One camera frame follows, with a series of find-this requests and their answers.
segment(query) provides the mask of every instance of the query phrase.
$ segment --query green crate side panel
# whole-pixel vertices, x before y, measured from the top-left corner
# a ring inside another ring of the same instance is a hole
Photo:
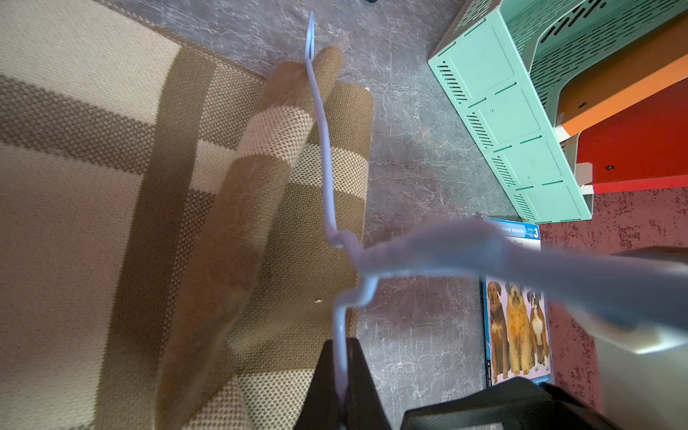
[[[498,9],[428,63],[523,220],[592,217]]]
[[[540,36],[549,30],[553,22],[586,0],[538,0],[522,10],[506,26],[511,33],[516,49],[527,69],[533,63],[535,48]]]
[[[456,17],[451,22],[449,29],[442,36],[440,44],[435,48],[430,57],[435,56],[441,52],[448,45],[452,44],[454,39],[459,37],[461,33],[472,27],[476,22],[482,19],[488,12],[496,9],[502,0],[466,0],[461,7]]]
[[[551,26],[530,71],[550,124],[571,79],[686,9],[688,0],[588,0]]]

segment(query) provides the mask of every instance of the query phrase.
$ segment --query dog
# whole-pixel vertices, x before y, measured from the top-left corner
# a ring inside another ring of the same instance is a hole
[[[523,287],[506,284],[506,335],[509,342],[509,364],[514,375],[524,375],[535,366],[535,334],[528,320]]]
[[[537,352],[537,362],[549,370],[546,359],[550,356],[550,346],[547,344],[547,324],[545,314],[540,308],[542,293],[540,291],[528,291],[528,302],[530,303],[530,325],[533,327],[535,335],[535,351]]]
[[[492,375],[497,383],[497,376],[502,380],[509,376],[509,342],[506,340],[506,319],[499,296],[502,286],[499,282],[487,284],[487,297],[490,302],[490,351],[492,355]]]

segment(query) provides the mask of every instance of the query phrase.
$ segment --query woven rug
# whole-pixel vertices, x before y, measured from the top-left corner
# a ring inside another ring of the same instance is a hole
[[[373,103],[342,61],[314,67],[360,237]],[[0,429],[292,427],[356,285],[319,157],[300,63],[266,80],[105,3],[0,2]]]

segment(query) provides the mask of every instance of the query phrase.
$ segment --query light blue hanger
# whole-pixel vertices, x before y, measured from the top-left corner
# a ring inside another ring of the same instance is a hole
[[[332,347],[335,391],[341,410],[349,384],[346,309],[366,306],[380,278],[424,275],[492,275],[545,290],[550,296],[624,321],[656,321],[688,329],[688,273],[654,261],[587,255],[555,250],[534,251],[506,241],[489,223],[476,218],[422,226],[390,241],[364,249],[349,230],[337,230],[330,133],[313,72],[315,17],[308,19],[305,66],[320,132],[323,209],[327,241],[343,248],[361,277],[358,287],[334,300]]]

